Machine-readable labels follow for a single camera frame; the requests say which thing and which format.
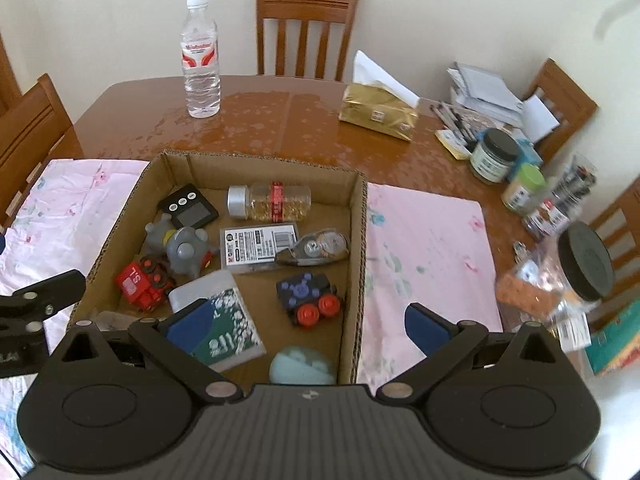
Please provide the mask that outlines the brown cardboard box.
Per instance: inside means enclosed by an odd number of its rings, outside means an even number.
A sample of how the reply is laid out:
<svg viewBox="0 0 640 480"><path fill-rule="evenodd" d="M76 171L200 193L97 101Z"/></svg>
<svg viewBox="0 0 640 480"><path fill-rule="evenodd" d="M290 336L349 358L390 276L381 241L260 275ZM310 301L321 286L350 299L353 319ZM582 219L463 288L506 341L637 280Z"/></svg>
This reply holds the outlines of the brown cardboard box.
<svg viewBox="0 0 640 480"><path fill-rule="evenodd" d="M367 182L360 172L166 152L143 170L74 321L157 318L183 364L241 389L309 350L322 382L356 379Z"/></svg>

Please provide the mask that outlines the clear pen holder cup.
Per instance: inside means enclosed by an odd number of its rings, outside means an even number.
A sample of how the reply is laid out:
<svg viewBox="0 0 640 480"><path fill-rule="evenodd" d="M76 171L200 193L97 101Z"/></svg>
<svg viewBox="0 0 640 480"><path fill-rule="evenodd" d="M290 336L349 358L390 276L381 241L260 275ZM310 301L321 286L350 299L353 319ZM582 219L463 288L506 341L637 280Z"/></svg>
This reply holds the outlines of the clear pen holder cup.
<svg viewBox="0 0 640 480"><path fill-rule="evenodd" d="M597 169L584 155L575 154L551 183L523 220L526 231L535 240L559 234L579 217L597 184Z"/></svg>

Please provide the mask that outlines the clear plastic water bottle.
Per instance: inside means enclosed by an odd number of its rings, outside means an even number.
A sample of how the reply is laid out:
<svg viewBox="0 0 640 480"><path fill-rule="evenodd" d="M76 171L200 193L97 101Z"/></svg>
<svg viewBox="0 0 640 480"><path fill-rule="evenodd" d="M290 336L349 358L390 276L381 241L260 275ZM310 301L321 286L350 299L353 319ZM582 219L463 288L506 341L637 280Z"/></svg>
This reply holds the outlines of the clear plastic water bottle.
<svg viewBox="0 0 640 480"><path fill-rule="evenodd" d="M193 118L209 118L221 102L218 27L208 0L186 0L186 10L180 41L186 109Z"/></svg>

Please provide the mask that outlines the teal small box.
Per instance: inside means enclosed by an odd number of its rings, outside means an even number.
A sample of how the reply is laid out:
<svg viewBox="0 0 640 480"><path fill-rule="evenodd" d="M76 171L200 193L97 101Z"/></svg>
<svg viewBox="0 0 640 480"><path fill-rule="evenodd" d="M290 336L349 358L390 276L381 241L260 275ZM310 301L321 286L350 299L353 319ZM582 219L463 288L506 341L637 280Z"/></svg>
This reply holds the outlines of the teal small box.
<svg viewBox="0 0 640 480"><path fill-rule="evenodd" d="M542 158L536 152L534 144L528 140L528 137L522 133L520 129L513 129L511 136L515 140L516 144L518 144L520 154L518 154L518 158L506 176L506 180L508 182L513 180L523 164L532 164L537 168L542 166Z"/></svg>

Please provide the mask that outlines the white jar dark lid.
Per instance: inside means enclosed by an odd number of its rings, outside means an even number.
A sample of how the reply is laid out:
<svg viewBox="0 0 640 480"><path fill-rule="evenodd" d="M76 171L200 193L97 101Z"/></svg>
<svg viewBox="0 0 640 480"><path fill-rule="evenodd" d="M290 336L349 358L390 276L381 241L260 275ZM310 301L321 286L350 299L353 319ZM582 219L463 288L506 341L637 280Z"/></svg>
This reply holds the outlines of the white jar dark lid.
<svg viewBox="0 0 640 480"><path fill-rule="evenodd" d="M486 129L478 138L470 158L471 171L480 180L500 183L520 156L520 147L509 133Z"/></svg>

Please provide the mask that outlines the medical cotton swab box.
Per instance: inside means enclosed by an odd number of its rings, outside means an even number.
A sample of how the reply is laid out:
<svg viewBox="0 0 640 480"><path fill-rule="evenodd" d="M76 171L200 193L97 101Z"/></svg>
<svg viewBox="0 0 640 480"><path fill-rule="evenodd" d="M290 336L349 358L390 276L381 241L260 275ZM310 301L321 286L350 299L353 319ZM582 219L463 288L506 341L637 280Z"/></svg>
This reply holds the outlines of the medical cotton swab box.
<svg viewBox="0 0 640 480"><path fill-rule="evenodd" d="M262 338L229 271L215 271L174 289L169 294L172 314L200 298L212 302L213 327L193 351L199 361L220 373L266 354Z"/></svg>

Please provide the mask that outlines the correction tape dispenser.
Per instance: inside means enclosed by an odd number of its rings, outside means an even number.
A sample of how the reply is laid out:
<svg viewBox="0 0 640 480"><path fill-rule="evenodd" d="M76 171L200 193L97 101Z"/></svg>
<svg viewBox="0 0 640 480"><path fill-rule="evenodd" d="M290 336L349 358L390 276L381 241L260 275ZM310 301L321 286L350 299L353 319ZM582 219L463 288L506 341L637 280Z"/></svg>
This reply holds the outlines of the correction tape dispenser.
<svg viewBox="0 0 640 480"><path fill-rule="evenodd" d="M334 229L324 229L300 238L292 247L277 252L281 266L325 266L349 256L348 240Z"/></svg>

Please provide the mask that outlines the red toy train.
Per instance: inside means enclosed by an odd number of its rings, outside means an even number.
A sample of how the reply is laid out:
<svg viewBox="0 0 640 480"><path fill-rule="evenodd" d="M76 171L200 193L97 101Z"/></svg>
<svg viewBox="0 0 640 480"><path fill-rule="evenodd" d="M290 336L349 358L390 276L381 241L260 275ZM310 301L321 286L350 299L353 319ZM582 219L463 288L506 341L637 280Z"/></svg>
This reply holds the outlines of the red toy train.
<svg viewBox="0 0 640 480"><path fill-rule="evenodd" d="M162 306L177 285L163 261L149 255L127 264L116 275L115 284L125 299L143 312Z"/></svg>

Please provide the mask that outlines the black toy cube red wheels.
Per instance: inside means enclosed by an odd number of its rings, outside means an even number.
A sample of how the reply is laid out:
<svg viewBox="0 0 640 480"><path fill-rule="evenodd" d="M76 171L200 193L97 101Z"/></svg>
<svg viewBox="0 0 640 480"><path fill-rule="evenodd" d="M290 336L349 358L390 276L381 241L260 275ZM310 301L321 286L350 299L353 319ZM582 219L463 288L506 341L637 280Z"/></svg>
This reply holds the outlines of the black toy cube red wheels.
<svg viewBox="0 0 640 480"><path fill-rule="evenodd" d="M343 310L343 299L323 273L304 272L277 282L281 307L295 326L313 328L322 318L335 318Z"/></svg>

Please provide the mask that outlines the wooden chair behind bottle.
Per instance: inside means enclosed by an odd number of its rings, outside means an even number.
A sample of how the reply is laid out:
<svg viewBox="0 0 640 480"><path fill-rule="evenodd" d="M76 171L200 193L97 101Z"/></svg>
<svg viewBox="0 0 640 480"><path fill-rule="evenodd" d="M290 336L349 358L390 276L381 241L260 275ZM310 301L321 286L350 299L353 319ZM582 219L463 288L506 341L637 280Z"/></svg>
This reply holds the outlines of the wooden chair behind bottle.
<svg viewBox="0 0 640 480"><path fill-rule="evenodd" d="M334 79L336 81L342 80L358 2L359 0L256 0L258 75L262 76L266 73L265 22L275 21L277 23L274 74L278 77L285 74L288 24L297 22L299 30L294 76L296 78L306 76L309 29L312 24L320 26L316 62L314 63L314 78L322 79L326 76L331 27L340 25L343 27L343 32L337 52Z"/></svg>

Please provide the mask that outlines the black digital timer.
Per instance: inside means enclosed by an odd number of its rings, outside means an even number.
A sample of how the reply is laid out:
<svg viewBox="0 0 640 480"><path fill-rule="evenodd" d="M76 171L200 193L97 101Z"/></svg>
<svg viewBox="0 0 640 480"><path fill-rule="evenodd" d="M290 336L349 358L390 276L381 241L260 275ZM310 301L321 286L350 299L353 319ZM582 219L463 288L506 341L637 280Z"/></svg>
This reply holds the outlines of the black digital timer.
<svg viewBox="0 0 640 480"><path fill-rule="evenodd" d="M177 229L185 226L201 229L219 217L218 210L192 183L160 200L157 208L169 214L172 225Z"/></svg>

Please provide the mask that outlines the small jar green lid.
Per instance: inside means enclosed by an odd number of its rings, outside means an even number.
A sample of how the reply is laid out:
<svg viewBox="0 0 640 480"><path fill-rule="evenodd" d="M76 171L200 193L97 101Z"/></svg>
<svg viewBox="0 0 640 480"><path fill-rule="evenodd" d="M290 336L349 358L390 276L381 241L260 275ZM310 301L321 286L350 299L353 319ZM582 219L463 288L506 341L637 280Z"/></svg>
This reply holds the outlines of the small jar green lid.
<svg viewBox="0 0 640 480"><path fill-rule="evenodd" d="M502 203L510 211L521 211L545 185L546 179L537 166L530 162L521 164L501 195Z"/></svg>

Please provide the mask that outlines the pink floral tablecloth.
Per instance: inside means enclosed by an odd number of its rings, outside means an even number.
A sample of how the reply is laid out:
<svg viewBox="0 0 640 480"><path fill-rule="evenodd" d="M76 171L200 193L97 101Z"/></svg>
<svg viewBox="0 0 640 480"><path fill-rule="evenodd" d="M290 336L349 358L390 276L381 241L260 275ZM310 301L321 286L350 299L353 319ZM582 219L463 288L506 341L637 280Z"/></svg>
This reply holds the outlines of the pink floral tablecloth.
<svg viewBox="0 0 640 480"><path fill-rule="evenodd" d="M70 269L88 273L144 167L142 160L50 162L6 231L2 294ZM410 302L501 330L495 279L479 203L369 185L358 382L376 389L422 359L404 329Z"/></svg>

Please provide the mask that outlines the clear plastic case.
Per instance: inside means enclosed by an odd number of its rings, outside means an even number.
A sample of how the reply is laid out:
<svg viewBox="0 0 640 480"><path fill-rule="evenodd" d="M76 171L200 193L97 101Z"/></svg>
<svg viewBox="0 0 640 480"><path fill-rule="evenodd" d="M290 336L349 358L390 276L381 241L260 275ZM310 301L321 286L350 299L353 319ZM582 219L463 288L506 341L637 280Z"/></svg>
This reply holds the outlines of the clear plastic case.
<svg viewBox="0 0 640 480"><path fill-rule="evenodd" d="M220 264L232 274L271 271L277 252L298 240L295 222L240 226L220 230Z"/></svg>

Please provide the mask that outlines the yellow flat packet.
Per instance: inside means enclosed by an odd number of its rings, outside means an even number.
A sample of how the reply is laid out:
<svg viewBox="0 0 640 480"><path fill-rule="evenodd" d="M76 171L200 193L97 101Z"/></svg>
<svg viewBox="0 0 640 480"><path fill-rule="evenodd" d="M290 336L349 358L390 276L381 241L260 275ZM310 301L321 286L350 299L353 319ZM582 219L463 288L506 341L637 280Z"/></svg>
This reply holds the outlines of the yellow flat packet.
<svg viewBox="0 0 640 480"><path fill-rule="evenodd" d="M465 143L460 141L451 130L436 130L435 136L455 160L469 160L471 158L471 152L466 148Z"/></svg>

